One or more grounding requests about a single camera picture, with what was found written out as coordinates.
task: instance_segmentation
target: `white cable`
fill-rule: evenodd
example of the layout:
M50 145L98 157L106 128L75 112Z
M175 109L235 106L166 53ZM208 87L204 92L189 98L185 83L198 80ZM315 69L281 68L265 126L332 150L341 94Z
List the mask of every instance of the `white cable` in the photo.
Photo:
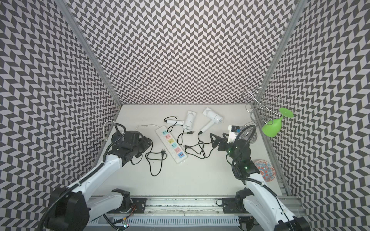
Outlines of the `white cable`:
M113 121L113 120L107 120L107 121L104 123L104 125L103 125L103 139L104 139L105 141L107 141L107 140L108 140L108 137L105 137L105 125L106 125L108 122L113 122L113 123L115 124L115 121Z
M148 125L138 125L136 128L135 128L135 130L134 131L136 131L137 130L137 128L138 127L149 127L149 126L156 126L157 128L160 128L158 125L155 125L155 124L148 124Z

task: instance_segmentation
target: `hair dryer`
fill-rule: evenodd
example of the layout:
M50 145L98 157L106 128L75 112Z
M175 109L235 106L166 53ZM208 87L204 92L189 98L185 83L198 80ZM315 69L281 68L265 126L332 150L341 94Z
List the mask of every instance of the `hair dryer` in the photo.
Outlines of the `hair dryer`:
M185 120L168 119L165 120L165 122L169 124L180 124L182 125L183 129L191 130L193 128L195 116L196 116L195 112L188 111Z
M204 127L202 127L202 129L200 130L200 132L198 133L198 135L200 135L200 134L204 133L205 131L207 131L215 123L216 124L220 124L222 122L222 120L223 120L222 116L220 116L216 112L212 111L210 108L206 108L204 110L204 112L203 112L203 115L207 116L211 120Z

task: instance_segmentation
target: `decorative plate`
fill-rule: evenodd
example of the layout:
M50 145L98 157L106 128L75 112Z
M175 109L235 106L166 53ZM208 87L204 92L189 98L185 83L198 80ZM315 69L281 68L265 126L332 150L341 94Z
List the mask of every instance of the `decorative plate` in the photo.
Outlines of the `decorative plate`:
M275 169L269 162L265 160L257 160L255 161L255 166L259 169L261 175L263 176L266 182L275 179L276 176Z

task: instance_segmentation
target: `black and white patterned wall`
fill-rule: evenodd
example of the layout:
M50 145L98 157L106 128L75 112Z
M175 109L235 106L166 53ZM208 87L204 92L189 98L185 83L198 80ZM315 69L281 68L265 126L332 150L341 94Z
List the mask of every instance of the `black and white patterned wall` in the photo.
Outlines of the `black and white patterned wall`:
M51 0L2 0L0 29L0 230L25 230L90 169L118 107Z
M66 0L122 103L237 103L296 0Z
M295 114L273 144L315 230L370 230L369 9L309 1L267 89Z

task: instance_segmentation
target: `power strip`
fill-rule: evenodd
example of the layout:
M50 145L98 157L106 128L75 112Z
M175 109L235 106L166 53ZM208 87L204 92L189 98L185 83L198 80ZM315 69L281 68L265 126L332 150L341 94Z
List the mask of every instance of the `power strip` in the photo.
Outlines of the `power strip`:
M188 157L165 126L158 128L155 132L177 164L182 163Z

